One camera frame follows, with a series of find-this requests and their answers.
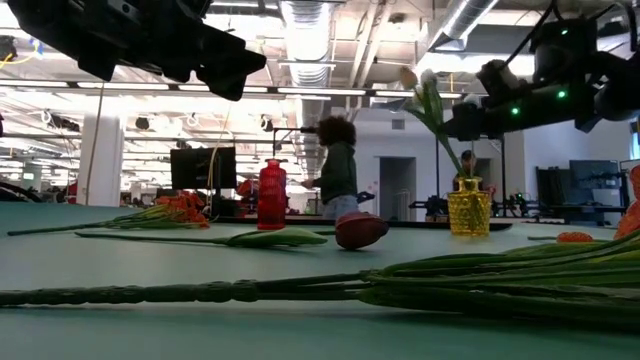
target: yellow vase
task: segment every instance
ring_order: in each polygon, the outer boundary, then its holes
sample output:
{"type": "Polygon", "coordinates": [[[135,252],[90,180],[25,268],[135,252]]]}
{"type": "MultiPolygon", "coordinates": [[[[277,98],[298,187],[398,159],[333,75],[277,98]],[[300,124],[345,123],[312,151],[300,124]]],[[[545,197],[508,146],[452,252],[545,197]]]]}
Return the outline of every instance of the yellow vase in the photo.
{"type": "Polygon", "coordinates": [[[491,217],[489,193],[478,190],[481,178],[460,178],[458,191],[447,195],[451,233],[460,236],[488,236],[491,217]]]}

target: pillar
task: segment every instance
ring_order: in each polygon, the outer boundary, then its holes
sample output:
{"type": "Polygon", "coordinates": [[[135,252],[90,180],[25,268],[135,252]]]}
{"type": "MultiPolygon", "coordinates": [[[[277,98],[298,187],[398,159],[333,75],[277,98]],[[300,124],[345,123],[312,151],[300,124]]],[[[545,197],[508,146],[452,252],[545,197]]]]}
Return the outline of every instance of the pillar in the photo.
{"type": "Polygon", "coordinates": [[[78,204],[94,206],[120,205],[120,175],[126,118],[105,113],[84,115],[80,146],[78,204]]]}
{"type": "Polygon", "coordinates": [[[22,169],[22,180],[20,182],[20,187],[27,190],[30,187],[34,188],[36,191],[42,191],[42,166],[32,164],[32,163],[24,163],[24,168],[22,169]]]}

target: red glass vase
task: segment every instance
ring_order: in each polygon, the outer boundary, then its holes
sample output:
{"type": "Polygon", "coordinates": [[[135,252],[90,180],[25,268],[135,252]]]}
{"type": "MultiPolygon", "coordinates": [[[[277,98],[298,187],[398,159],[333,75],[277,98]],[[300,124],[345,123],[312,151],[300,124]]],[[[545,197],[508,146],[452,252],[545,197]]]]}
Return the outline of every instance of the red glass vase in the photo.
{"type": "Polygon", "coordinates": [[[258,230],[279,230],[285,227],[287,211],[287,172],[277,160],[269,160],[260,170],[258,197],[258,230]]]}

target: green jacket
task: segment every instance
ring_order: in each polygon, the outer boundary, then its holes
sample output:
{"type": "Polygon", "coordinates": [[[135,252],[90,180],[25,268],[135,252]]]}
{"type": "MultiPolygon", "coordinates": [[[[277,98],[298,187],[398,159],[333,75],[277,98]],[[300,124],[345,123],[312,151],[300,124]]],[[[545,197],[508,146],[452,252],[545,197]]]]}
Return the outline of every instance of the green jacket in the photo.
{"type": "Polygon", "coordinates": [[[320,188],[323,204],[338,196],[358,194],[355,152],[353,146],[345,142],[329,146],[320,177],[313,181],[313,186],[320,188]]]}

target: doorway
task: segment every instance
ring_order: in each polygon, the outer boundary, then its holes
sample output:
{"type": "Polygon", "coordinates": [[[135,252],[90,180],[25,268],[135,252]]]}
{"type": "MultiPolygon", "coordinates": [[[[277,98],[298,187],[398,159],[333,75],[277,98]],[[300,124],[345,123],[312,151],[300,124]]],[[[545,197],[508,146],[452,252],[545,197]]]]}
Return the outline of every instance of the doorway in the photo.
{"type": "Polygon", "coordinates": [[[491,176],[492,159],[476,159],[475,176],[482,178],[482,187],[486,190],[489,185],[495,185],[495,179],[491,176]]]}
{"type": "Polygon", "coordinates": [[[381,157],[379,214],[384,220],[416,221],[416,158],[381,157]]]}

